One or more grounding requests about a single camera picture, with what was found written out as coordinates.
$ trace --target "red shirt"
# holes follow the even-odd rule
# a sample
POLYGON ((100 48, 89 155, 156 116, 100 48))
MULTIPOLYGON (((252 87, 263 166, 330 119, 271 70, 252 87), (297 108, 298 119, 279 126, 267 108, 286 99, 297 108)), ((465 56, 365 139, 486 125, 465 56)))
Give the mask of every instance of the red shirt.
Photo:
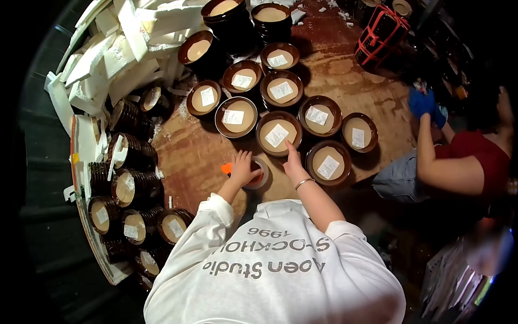
POLYGON ((474 156, 484 170, 482 196, 495 197, 505 193, 511 159, 480 131, 456 134, 449 145, 435 147, 436 159, 460 159, 474 156))

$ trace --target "woman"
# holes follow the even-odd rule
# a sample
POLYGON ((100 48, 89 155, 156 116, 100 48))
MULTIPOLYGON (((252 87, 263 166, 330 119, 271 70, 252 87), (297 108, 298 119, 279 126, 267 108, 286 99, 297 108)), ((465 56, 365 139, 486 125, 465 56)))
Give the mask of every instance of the woman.
POLYGON ((232 201, 261 172, 239 151, 230 179, 200 203, 156 278, 147 323, 402 322, 400 283, 286 145, 284 170, 300 200, 260 204, 229 233, 232 201))
POLYGON ((497 134, 455 134, 435 103, 433 91, 411 89, 410 111, 420 120, 418 147, 394 161, 373 180, 380 196, 401 202, 420 202, 444 192, 480 196, 487 201, 506 191, 514 141, 514 116, 509 95, 500 87, 497 134), (430 123, 441 129, 448 145, 435 146, 430 123))

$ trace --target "silver bracelet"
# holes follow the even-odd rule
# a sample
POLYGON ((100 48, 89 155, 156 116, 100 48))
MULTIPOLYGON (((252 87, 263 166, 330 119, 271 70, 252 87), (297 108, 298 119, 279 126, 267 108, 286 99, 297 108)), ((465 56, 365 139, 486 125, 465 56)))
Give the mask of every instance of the silver bracelet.
POLYGON ((297 191, 298 187, 300 187, 300 185, 302 185, 306 181, 313 181, 313 182, 315 182, 315 179, 307 178, 307 179, 302 180, 301 182, 298 183, 298 185, 295 186, 295 191, 297 191))

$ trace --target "printed label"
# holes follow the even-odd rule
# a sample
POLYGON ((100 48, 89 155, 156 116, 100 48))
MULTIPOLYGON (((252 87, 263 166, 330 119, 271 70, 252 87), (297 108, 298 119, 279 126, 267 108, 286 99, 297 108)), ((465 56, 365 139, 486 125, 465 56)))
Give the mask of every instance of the printed label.
POLYGON ((357 146, 359 148, 365 147, 365 142, 363 140, 365 132, 363 130, 359 130, 353 127, 353 146, 357 146))
POLYGON ((105 208, 99 209, 98 212, 95 213, 97 215, 97 219, 99 220, 99 223, 104 223, 108 220, 108 212, 105 208))
POLYGON ((336 161, 330 156, 327 156, 324 162, 322 162, 322 164, 318 168, 317 172, 320 173, 324 178, 329 180, 329 178, 331 178, 331 176, 333 175, 333 173, 339 165, 340 163, 338 163, 338 161, 336 161))
POLYGON ((153 259, 153 257, 151 256, 151 254, 149 254, 148 252, 146 251, 142 251, 140 253, 142 255, 142 257, 144 258, 144 261, 147 263, 147 264, 155 264, 155 259, 153 259))
POLYGON ((214 94, 212 88, 206 88, 200 92, 202 95, 202 106, 208 106, 214 103, 214 94))
POLYGON ((287 130, 277 124, 264 139, 273 147, 277 147, 286 138, 286 136, 288 136, 288 134, 289 132, 287 130))
POLYGON ((325 125, 327 116, 328 116, 328 113, 318 110, 313 106, 309 107, 308 111, 306 112, 307 119, 309 119, 319 125, 322 125, 322 126, 325 125))
POLYGON ((280 65, 284 65, 284 64, 288 63, 288 61, 286 61, 286 59, 284 58, 283 55, 279 55, 274 58, 269 58, 269 59, 267 59, 267 61, 271 67, 276 67, 276 66, 280 66, 280 65))
POLYGON ((225 110, 223 115, 224 124, 242 125, 243 124, 244 111, 238 110, 225 110))
POLYGON ((124 236, 131 237, 136 240, 138 238, 137 228, 131 225, 124 225, 124 236))
POLYGON ((178 223, 178 221, 176 219, 173 219, 172 221, 169 222, 169 228, 172 230, 173 234, 177 238, 180 238, 182 236, 183 229, 182 229, 182 227, 180 227, 180 224, 178 223))
POLYGON ((293 93, 292 88, 290 88, 290 85, 287 81, 281 83, 278 86, 271 87, 270 88, 271 93, 274 95, 275 99, 280 99, 284 96, 289 95, 290 93, 293 93))
POLYGON ((237 74, 234 80, 232 80, 232 85, 234 87, 248 88, 251 82, 252 77, 237 74))

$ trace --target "wooden floor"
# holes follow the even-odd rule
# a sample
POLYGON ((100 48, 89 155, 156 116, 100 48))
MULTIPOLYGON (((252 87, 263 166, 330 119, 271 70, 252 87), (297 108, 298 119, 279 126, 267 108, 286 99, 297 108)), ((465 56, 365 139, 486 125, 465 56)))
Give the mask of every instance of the wooden floor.
MULTIPOLYGON (((344 186, 368 178, 403 156, 415 141, 410 130, 407 106, 408 88, 395 78, 365 72, 353 55, 361 33, 359 27, 347 27, 338 14, 321 0, 305 0, 300 10, 307 14, 303 25, 292 27, 292 44, 301 52, 299 77, 305 82, 305 95, 325 95, 342 109, 343 116, 352 112, 368 115, 379 133, 378 147, 366 154, 353 154, 352 171, 344 186)), ((175 88, 190 90, 196 82, 189 77, 175 88)), ((213 124, 201 124, 186 109, 185 97, 176 98, 173 115, 153 140, 159 155, 159 168, 165 178, 165 205, 169 196, 174 207, 196 213, 201 201, 217 192, 227 176, 220 166, 229 162, 239 149, 252 150, 269 166, 272 181, 262 192, 262 200, 297 199, 282 161, 267 158, 255 142, 233 143, 220 135, 213 124)), ((236 218, 245 211, 247 194, 241 190, 233 203, 236 218)))

